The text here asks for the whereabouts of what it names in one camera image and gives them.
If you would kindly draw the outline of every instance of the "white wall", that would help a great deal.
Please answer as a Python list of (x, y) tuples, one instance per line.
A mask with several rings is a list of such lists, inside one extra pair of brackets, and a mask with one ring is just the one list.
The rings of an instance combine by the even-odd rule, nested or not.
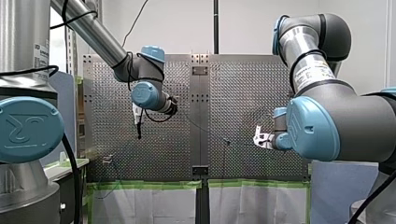
[(319, 0), (321, 12), (341, 16), (351, 30), (352, 49), (339, 77), (359, 94), (386, 86), (388, 1)]
[[(103, 21), (122, 43), (144, 0), (103, 0)], [(212, 47), (212, 0), (148, 1), (126, 49), (158, 45), (166, 53), (205, 53)]]
[(219, 0), (219, 52), (272, 54), (274, 23), (281, 15), (311, 15), (318, 0)]
[[(103, 20), (122, 43), (144, 0), (103, 0)], [(318, 0), (219, 0), (220, 53), (270, 54), (282, 14), (318, 11)], [(167, 53), (213, 52), (213, 0), (148, 1), (126, 48), (159, 45)]]
[[(61, 16), (53, 9), (50, 10), (50, 25), (62, 23)], [(66, 71), (66, 45), (64, 42), (64, 28), (49, 32), (49, 64), (59, 66), (59, 70)]]

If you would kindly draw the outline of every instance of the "pegboard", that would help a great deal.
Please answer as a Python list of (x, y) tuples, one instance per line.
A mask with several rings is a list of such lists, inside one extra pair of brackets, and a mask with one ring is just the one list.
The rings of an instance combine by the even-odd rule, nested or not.
[[(255, 147), (252, 141), (256, 125), (270, 132), (274, 108), (289, 100), (282, 62), (274, 56), (194, 57), (166, 56), (163, 89), (177, 97), (178, 112), (165, 123), (146, 119), (138, 140), (127, 84), (117, 82), (97, 55), (87, 55), (88, 180), (185, 180), (193, 178), (193, 165), (208, 165), (210, 178), (305, 180), (307, 162), (298, 155)], [(102, 163), (108, 155), (115, 166)]]
[[(184, 116), (190, 110), (189, 59), (167, 56), (166, 61), (163, 89), (177, 96), (178, 113), (165, 123), (146, 118), (140, 140), (127, 84), (116, 81), (112, 69), (97, 55), (84, 61), (86, 150), (92, 160), (89, 181), (191, 179), (190, 123)], [(157, 113), (150, 116), (166, 118)], [(103, 163), (109, 155), (115, 166)]]
[(296, 153), (254, 146), (256, 125), (270, 133), (273, 110), (289, 101), (289, 72), (275, 56), (210, 57), (209, 177), (306, 180)]

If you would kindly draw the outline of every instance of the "green tape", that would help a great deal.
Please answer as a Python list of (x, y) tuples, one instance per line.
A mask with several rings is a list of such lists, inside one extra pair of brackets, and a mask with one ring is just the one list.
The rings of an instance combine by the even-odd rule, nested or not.
[(82, 79), (83, 79), (83, 77), (76, 76), (76, 84), (81, 85)]
[(311, 185), (307, 186), (306, 189), (306, 208), (305, 208), (305, 222), (306, 224), (311, 223)]
[[(88, 159), (76, 159), (77, 164), (82, 164), (84, 161), (88, 161)], [(70, 161), (64, 161), (59, 163), (58, 161), (52, 162), (48, 165), (46, 165), (44, 168), (51, 168), (53, 166), (58, 166), (58, 167), (72, 167), (72, 165), (70, 164)]]
[(88, 223), (92, 223), (92, 198), (93, 198), (93, 189), (87, 188), (87, 199), (88, 199)]
[(93, 190), (109, 190), (109, 189), (200, 189), (201, 181), (179, 181), (179, 182), (147, 182), (147, 181), (120, 181), (105, 183), (89, 183), (87, 186)]
[(242, 187), (242, 186), (306, 189), (309, 187), (309, 182), (250, 180), (250, 179), (209, 180), (210, 188), (228, 188), (228, 187)]

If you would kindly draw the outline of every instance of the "label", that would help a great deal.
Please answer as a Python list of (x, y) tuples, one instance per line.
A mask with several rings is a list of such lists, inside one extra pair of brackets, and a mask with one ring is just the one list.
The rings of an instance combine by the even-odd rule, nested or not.
[(327, 79), (335, 79), (335, 76), (329, 65), (322, 61), (315, 61), (314, 63), (303, 67), (294, 75), (297, 91), (313, 82)]
[[(35, 68), (47, 67), (50, 61), (49, 48), (47, 48), (46, 46), (35, 44), (33, 57), (34, 57), (33, 62), (35, 64)], [(35, 72), (33, 76), (35, 78), (47, 81), (49, 78), (49, 73), (50, 70), (44, 70), (40, 72)]]

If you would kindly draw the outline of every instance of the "robot logo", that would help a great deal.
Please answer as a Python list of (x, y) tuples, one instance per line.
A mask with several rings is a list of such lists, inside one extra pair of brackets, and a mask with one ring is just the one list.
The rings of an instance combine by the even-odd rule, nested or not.
[(7, 124), (11, 128), (8, 140), (16, 147), (36, 147), (38, 136), (37, 130), (44, 123), (46, 115), (8, 115)]

